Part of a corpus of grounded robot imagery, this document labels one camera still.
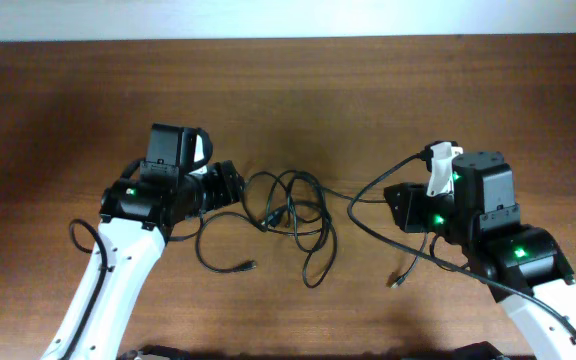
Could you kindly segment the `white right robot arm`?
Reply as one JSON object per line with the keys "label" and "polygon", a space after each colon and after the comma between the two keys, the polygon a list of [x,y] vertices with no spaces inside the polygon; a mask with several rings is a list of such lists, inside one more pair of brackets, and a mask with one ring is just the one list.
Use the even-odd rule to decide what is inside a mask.
{"label": "white right robot arm", "polygon": [[396,225],[460,246],[536,358],[576,359],[574,272],[548,231],[522,223],[503,155],[452,155],[431,160],[430,168],[426,184],[385,188]]}

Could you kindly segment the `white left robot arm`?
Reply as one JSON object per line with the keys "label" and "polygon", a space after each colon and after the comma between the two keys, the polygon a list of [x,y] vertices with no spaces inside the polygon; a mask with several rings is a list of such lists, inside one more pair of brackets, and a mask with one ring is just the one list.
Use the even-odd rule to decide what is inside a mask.
{"label": "white left robot arm", "polygon": [[101,198],[90,260],[46,359],[113,359],[136,300],[174,227],[240,200],[243,179],[230,161],[212,163],[202,128],[153,124],[147,153],[129,163]]}

